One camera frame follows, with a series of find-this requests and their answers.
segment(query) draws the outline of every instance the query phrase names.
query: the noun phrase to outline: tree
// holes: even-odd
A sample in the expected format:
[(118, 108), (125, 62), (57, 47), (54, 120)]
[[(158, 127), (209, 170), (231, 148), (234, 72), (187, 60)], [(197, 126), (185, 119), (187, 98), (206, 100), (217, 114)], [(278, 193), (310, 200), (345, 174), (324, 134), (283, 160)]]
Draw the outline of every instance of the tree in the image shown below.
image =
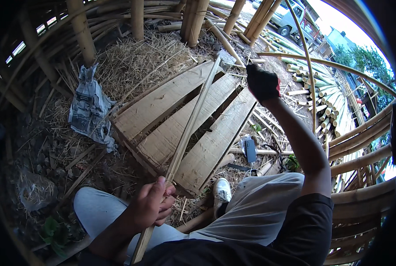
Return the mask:
[[(381, 55), (373, 48), (369, 49), (357, 46), (351, 51), (352, 56), (356, 62), (355, 69), (363, 72), (369, 72), (375, 79), (386, 84), (390, 88), (396, 91), (396, 83), (394, 81), (394, 73), (391, 69), (387, 68), (386, 62)], [(392, 102), (393, 96), (386, 93), (383, 89), (379, 88), (375, 84), (371, 83), (371, 86), (378, 91), (377, 96), (377, 111), (384, 109), (389, 103)], [(390, 133), (386, 133), (381, 136), (382, 146), (390, 142)]]
[(342, 65), (352, 67), (353, 65), (353, 57), (350, 54), (350, 51), (344, 48), (344, 45), (340, 45), (337, 49), (335, 49), (334, 60)]

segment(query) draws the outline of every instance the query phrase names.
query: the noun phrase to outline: grey pants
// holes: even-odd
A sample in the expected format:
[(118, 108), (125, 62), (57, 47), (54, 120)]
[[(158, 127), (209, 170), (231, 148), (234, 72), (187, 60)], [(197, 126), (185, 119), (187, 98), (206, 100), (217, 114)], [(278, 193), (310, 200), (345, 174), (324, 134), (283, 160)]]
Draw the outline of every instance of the grey pants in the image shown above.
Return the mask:
[[(303, 181), (304, 176), (299, 173), (245, 178), (238, 184), (225, 215), (188, 235), (167, 224), (155, 227), (146, 250), (182, 239), (237, 240), (267, 246), (275, 240), (288, 206), (299, 197)], [(91, 239), (104, 231), (127, 206), (122, 199), (89, 187), (81, 188), (74, 199), (75, 213)], [(126, 264), (130, 264), (139, 235), (129, 244)]]

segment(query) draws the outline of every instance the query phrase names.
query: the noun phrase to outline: shoelace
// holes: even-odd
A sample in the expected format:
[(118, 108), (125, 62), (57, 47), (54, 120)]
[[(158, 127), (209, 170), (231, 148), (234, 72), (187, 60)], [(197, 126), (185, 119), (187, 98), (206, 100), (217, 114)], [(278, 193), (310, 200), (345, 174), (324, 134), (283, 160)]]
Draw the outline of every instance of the shoelace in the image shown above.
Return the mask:
[(225, 190), (218, 191), (214, 197), (219, 200), (221, 199), (222, 201), (228, 201), (227, 200), (227, 192)]

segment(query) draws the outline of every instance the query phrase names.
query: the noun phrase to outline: sleeve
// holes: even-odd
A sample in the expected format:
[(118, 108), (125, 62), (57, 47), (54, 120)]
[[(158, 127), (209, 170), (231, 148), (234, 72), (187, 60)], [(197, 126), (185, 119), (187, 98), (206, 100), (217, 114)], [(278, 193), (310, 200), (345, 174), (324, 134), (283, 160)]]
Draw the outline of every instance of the sleeve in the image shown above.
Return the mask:
[(331, 243), (333, 207), (332, 199), (319, 193), (297, 198), (271, 247), (309, 265), (322, 265)]
[(113, 263), (105, 258), (97, 256), (86, 248), (81, 252), (78, 266), (112, 266)]

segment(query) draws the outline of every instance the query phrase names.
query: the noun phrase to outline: hand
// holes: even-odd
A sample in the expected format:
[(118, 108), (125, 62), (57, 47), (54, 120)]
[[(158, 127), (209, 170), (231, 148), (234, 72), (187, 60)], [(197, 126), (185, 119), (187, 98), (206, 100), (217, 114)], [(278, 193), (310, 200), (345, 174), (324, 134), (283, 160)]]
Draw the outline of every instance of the hand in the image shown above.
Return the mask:
[(249, 64), (246, 68), (248, 88), (260, 103), (280, 97), (280, 79), (275, 73), (264, 71), (256, 64)]
[(165, 189), (165, 178), (160, 176), (155, 183), (146, 184), (127, 209), (117, 218), (125, 228), (134, 234), (151, 225), (161, 226), (171, 213), (176, 192), (173, 185)]

